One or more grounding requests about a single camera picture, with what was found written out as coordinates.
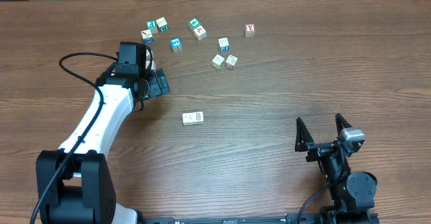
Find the wooden block red bottom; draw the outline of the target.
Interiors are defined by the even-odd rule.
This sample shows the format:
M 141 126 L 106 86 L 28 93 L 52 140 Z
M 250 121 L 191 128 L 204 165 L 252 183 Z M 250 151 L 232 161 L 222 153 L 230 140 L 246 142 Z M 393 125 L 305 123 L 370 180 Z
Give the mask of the wooden block red bottom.
M 194 112 L 188 112 L 183 113 L 183 124 L 184 125 L 193 125 L 195 123 L 195 113 Z

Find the pineapple picture wooden block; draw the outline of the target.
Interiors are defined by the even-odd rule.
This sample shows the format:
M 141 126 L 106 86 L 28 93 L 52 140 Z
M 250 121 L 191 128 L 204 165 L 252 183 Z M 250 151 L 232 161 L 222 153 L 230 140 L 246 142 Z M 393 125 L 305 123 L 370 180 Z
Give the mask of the pineapple picture wooden block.
M 204 123 L 204 117 L 203 112 L 195 112 L 195 124 L 203 124 Z

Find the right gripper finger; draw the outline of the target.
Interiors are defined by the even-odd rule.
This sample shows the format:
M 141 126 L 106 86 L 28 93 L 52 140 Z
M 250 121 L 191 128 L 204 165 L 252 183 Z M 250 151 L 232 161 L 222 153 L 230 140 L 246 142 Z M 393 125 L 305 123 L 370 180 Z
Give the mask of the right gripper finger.
M 297 117 L 296 119 L 296 130 L 295 152 L 308 151 L 308 146 L 314 145 L 314 139 L 301 117 Z
M 335 115 L 335 123 L 337 126 L 337 134 L 340 137 L 341 136 L 341 131 L 345 128 L 351 128 L 351 124 L 340 114 L 337 113 Z

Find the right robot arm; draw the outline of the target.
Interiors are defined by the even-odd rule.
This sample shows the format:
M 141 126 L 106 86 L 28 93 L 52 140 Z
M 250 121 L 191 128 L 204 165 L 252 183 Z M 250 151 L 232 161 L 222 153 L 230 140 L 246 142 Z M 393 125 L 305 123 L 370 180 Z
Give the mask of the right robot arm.
M 294 220 L 297 223 L 378 223 L 378 215 L 370 212 L 378 180 L 370 172 L 352 172 L 347 162 L 363 146 L 365 135 L 340 113 L 335 115 L 335 122 L 337 137 L 328 143 L 315 143 L 304 121 L 300 117 L 296 119 L 295 151 L 306 152 L 307 162 L 318 163 L 326 186 L 304 202 Z M 303 212 L 309 202 L 327 190 L 332 205 L 305 217 Z

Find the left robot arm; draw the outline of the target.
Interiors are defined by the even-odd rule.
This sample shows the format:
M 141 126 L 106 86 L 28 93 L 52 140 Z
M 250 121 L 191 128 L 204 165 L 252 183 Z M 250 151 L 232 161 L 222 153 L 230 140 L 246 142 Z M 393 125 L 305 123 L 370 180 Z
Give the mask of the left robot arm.
M 112 64 L 90 81 L 94 98 L 70 137 L 36 160 L 38 202 L 30 222 L 147 223 L 142 213 L 117 202 L 107 157 L 120 126 L 137 104 L 168 94 L 162 69 L 146 44 L 122 42 Z

